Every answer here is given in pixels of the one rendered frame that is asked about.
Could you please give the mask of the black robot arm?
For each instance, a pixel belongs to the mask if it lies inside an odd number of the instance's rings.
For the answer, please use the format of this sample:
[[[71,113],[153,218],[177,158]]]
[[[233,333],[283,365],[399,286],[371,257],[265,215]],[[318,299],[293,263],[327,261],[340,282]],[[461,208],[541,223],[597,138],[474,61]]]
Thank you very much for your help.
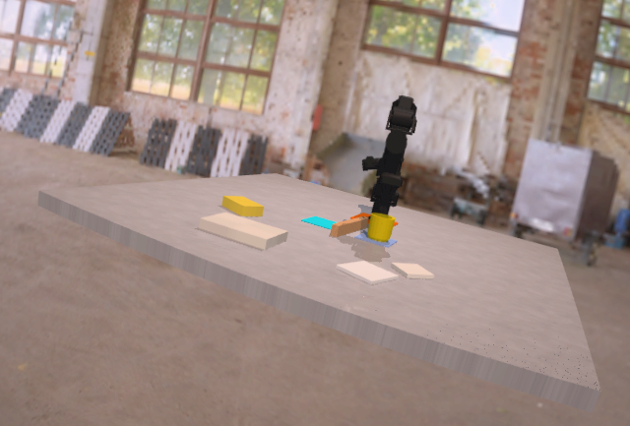
[[[405,153],[408,145],[407,135],[412,135],[416,127],[416,111],[417,106],[414,104],[414,98],[405,95],[399,95],[399,98],[393,101],[392,109],[388,117],[385,130],[390,130],[384,150],[392,153]],[[390,123],[390,125],[389,125]],[[390,127],[388,127],[390,126]],[[370,169],[379,169],[384,172],[384,159],[385,157],[374,158],[368,156],[362,160],[363,171]],[[375,198],[373,198],[375,197]],[[383,213],[388,215],[389,207],[395,207],[399,198],[398,189],[393,194],[385,207],[381,205],[381,185],[377,180],[377,184],[374,184],[372,196],[370,202],[374,202],[372,213]],[[380,200],[379,200],[380,199]],[[391,203],[393,202],[393,203]]]

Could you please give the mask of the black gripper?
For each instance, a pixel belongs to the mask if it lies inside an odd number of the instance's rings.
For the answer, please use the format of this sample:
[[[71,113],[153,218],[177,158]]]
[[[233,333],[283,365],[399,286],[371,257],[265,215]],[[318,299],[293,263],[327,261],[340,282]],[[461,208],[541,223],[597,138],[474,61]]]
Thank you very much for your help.
[[[399,187],[402,187],[401,167],[404,161],[403,153],[392,153],[384,150],[384,172],[377,169],[377,178],[381,185],[381,205],[385,207]]]

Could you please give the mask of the yellow flat block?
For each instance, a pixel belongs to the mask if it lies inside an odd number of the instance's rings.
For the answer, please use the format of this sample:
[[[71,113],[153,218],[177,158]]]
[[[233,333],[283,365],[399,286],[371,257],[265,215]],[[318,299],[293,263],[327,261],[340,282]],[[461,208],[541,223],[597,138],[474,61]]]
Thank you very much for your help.
[[[241,216],[262,216],[264,207],[244,197],[223,196],[223,207]]]

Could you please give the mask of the beige flat rectangular slab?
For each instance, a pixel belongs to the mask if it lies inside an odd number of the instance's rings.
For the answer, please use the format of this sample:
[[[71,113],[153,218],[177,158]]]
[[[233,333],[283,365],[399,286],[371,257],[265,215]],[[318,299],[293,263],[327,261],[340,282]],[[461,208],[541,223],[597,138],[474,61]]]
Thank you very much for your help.
[[[391,267],[406,278],[427,279],[434,277],[434,274],[422,268],[419,264],[392,263]]]

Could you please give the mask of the yellow cup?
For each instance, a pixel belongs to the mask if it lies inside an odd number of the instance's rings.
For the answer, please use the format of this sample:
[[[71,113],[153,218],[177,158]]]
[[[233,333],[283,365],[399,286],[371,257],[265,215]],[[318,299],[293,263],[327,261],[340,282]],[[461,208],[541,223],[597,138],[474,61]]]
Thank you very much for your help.
[[[390,239],[395,219],[383,213],[372,213],[368,228],[368,237],[374,241],[383,242]]]

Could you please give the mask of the beige flat block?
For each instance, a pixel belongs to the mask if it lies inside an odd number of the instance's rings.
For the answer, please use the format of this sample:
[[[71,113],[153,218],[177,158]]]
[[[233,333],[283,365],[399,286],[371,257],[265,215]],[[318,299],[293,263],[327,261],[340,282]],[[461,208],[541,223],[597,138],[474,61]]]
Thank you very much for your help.
[[[287,239],[288,231],[230,213],[200,217],[198,228],[261,249],[270,249]]]

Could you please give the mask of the orange wooden beam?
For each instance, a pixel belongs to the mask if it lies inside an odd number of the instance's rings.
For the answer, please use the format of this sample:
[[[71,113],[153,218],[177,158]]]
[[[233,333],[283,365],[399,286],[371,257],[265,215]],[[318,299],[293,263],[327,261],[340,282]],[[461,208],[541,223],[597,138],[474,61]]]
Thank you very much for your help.
[[[368,217],[362,216],[332,224],[331,236],[340,237],[367,228]]]

